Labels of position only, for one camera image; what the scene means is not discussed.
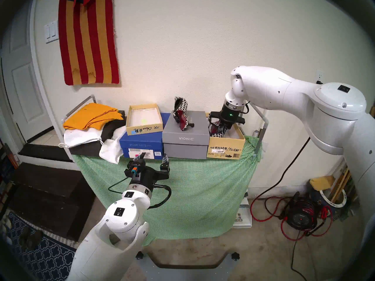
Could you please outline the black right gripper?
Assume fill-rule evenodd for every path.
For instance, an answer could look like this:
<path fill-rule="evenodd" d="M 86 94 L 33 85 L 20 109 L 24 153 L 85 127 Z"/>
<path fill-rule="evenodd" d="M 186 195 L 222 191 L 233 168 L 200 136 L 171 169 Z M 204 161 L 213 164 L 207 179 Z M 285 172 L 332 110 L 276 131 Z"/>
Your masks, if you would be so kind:
<path fill-rule="evenodd" d="M 234 124 L 245 124 L 245 119 L 241 116 L 241 110 L 232 110 L 228 106 L 223 106 L 220 112 L 210 112 L 210 124 L 219 127 L 219 136 L 234 135 Z M 219 123 L 215 124 L 212 119 L 218 119 Z"/>

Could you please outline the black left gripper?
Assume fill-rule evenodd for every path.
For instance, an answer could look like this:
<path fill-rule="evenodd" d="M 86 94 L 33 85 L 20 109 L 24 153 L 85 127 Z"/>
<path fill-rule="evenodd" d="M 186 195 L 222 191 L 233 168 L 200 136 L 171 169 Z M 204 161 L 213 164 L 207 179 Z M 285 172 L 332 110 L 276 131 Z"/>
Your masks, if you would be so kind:
<path fill-rule="evenodd" d="M 160 171 L 156 171 L 151 167 L 146 166 L 145 157 L 146 152 L 142 152 L 139 156 L 139 166 L 136 173 L 132 173 L 132 169 L 125 170 L 125 176 L 131 178 L 128 189 L 138 190 L 140 192 L 152 192 L 154 188 L 163 188 L 170 192 L 170 187 L 167 185 L 158 185 L 158 181 L 169 178 L 169 158 L 167 154 L 163 155 Z"/>

